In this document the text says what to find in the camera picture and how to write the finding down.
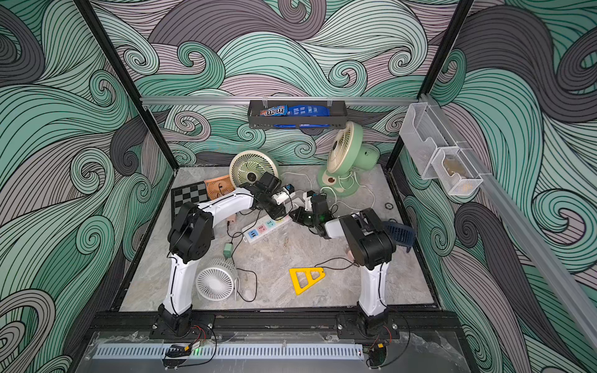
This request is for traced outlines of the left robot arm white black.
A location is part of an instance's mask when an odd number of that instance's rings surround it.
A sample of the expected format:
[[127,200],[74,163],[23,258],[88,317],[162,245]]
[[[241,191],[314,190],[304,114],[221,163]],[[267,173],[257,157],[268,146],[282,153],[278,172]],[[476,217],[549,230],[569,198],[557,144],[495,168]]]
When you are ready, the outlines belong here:
[[174,322],[192,309],[192,287],[200,260],[214,239],[213,228],[227,218],[250,208],[267,213],[274,220],[284,218],[287,204],[295,197],[291,184],[265,173],[255,183],[244,183],[234,191],[205,203],[187,202],[180,208],[168,235],[171,272],[159,315]]

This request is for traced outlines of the white multicolour power strip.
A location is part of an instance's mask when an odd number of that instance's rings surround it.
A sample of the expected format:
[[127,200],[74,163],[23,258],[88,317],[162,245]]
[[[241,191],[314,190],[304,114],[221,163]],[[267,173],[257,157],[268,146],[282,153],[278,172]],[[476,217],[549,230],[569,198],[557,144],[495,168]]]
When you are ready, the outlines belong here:
[[256,223],[253,223],[253,225],[248,225],[243,228],[243,240],[248,244],[254,244],[273,232],[278,231],[290,222],[292,222],[290,216],[278,220],[271,219],[269,216],[264,216],[257,220]]

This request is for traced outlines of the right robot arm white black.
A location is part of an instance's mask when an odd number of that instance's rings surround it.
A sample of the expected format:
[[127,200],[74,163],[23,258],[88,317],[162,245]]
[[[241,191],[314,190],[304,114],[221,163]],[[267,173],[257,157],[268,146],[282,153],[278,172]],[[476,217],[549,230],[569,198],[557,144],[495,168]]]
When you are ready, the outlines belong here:
[[385,282],[396,245],[376,212],[367,208],[357,213],[332,216],[326,195],[308,198],[310,210],[296,208],[289,213],[293,222],[310,228],[325,239],[344,238],[354,262],[361,269],[359,309],[368,320],[386,313]]

